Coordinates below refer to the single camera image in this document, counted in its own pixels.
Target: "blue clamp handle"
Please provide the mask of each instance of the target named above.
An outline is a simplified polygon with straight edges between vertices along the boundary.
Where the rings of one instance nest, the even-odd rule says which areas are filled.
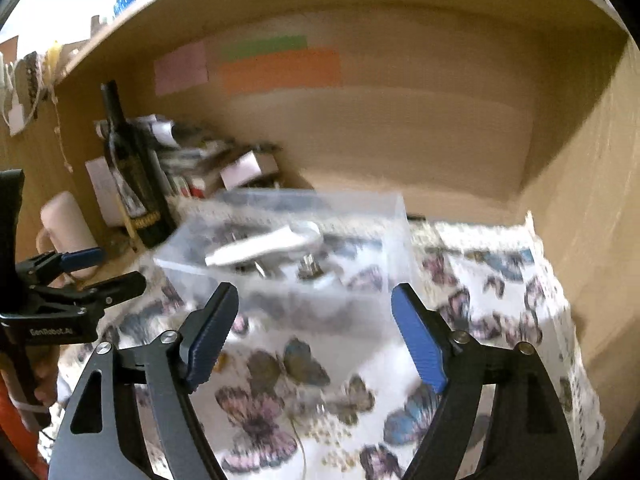
[[[422,382],[441,394],[447,386],[450,329],[440,314],[427,310],[407,283],[391,293],[391,313]]]
[[[63,253],[60,258],[62,272],[74,272],[100,265],[104,261],[104,251],[100,247],[93,247],[74,253]]]

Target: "butterfly pattern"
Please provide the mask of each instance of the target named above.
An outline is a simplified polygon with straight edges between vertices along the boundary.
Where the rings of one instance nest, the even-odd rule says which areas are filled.
[[[353,276],[347,283],[347,288],[359,292],[381,292],[382,284],[382,269],[373,264]]]
[[[369,413],[373,410],[376,399],[359,375],[354,375],[345,390],[346,400],[330,402],[328,411],[338,417],[341,423],[354,426],[358,423],[358,413]]]
[[[160,290],[162,292],[162,298],[147,303],[138,312],[125,314],[113,323],[121,335],[132,338],[136,345],[150,343],[158,335],[158,333],[156,333],[158,329],[156,328],[154,330],[152,326],[151,322],[153,320],[159,317],[171,316],[182,310],[185,306],[184,301],[168,280],[164,280]]]
[[[538,314],[535,310],[525,310],[520,313],[520,319],[511,333],[505,334],[507,343],[512,347],[520,341],[527,341],[538,346],[542,343],[542,329],[538,322]]]
[[[522,283],[522,267],[529,262],[529,257],[523,253],[488,253],[485,251],[471,251],[465,257],[479,264],[487,264],[491,269],[500,272],[508,282]]]
[[[380,252],[382,250],[382,241],[364,238],[326,237],[325,243],[328,245],[330,252],[351,261],[356,259],[360,251],[369,249]]]
[[[94,351],[94,345],[92,345],[91,343],[84,343],[78,350],[78,354],[76,354],[76,359],[80,364],[84,364],[84,362],[92,354],[93,351]]]
[[[365,446],[360,452],[360,465],[366,480],[384,480],[394,476],[402,479],[404,470],[395,456],[384,444]]]
[[[489,276],[482,286],[482,291],[486,292],[490,288],[495,291],[496,297],[501,300],[504,296],[504,281],[498,278],[498,276]]]
[[[574,410],[571,383],[568,377],[560,377],[560,395],[558,395],[558,398],[565,413],[571,413]]]
[[[464,286],[452,293],[447,303],[436,307],[436,310],[452,330],[469,331],[471,321],[470,299],[469,290]]]
[[[430,256],[422,261],[422,267],[429,271],[431,281],[436,285],[455,286],[458,284],[458,279],[451,272],[445,270],[444,254],[442,251],[430,254]]]
[[[253,352],[246,363],[249,369],[249,386],[254,396],[274,395],[274,388],[281,377],[294,384],[308,384],[323,388],[331,382],[322,365],[313,359],[311,347],[292,338],[284,349],[282,358],[264,350]]]
[[[231,425],[241,430],[234,438],[233,449],[220,462],[223,470],[249,473],[279,467],[298,450],[296,439],[276,423],[282,414],[281,399],[224,386],[216,392],[216,401]]]
[[[527,283],[524,293],[524,307],[527,310],[536,310],[538,305],[545,299],[542,284],[537,276],[534,276]]]
[[[440,403],[440,395],[425,383],[408,397],[404,408],[390,413],[385,420],[384,441],[392,446],[420,444],[427,434]]]

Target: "pink sticky note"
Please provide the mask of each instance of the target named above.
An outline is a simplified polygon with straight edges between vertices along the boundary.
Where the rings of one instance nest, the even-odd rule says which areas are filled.
[[[197,41],[154,61],[156,95],[172,94],[209,81],[204,42]]]

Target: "red object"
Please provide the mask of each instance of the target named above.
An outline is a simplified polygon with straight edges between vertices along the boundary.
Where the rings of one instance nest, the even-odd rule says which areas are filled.
[[[38,478],[46,480],[48,468],[38,454],[38,435],[28,431],[22,424],[20,413],[9,399],[9,392],[2,378],[0,378],[0,428]]]
[[[191,196],[196,197],[196,198],[206,198],[204,196],[204,192],[201,189],[198,189],[197,187],[193,187],[193,186],[189,186],[189,191],[191,192]]]

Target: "wine bottle label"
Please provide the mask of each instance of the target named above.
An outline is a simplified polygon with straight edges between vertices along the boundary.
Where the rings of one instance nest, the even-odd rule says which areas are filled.
[[[118,170],[113,170],[111,173],[113,173],[113,179],[116,181],[116,186],[122,199],[122,205],[127,215],[129,215],[131,219],[135,219],[146,214],[145,205],[131,189],[131,186],[127,184],[127,181],[124,180],[122,174]]]
[[[156,211],[155,213],[151,213],[140,218],[132,218],[131,224],[134,229],[144,229],[146,227],[151,227],[156,222],[159,222],[160,218],[160,212]]]
[[[142,163],[136,156],[118,161],[111,171],[122,197],[124,209],[135,229],[144,229],[161,220],[156,200],[151,191]]]

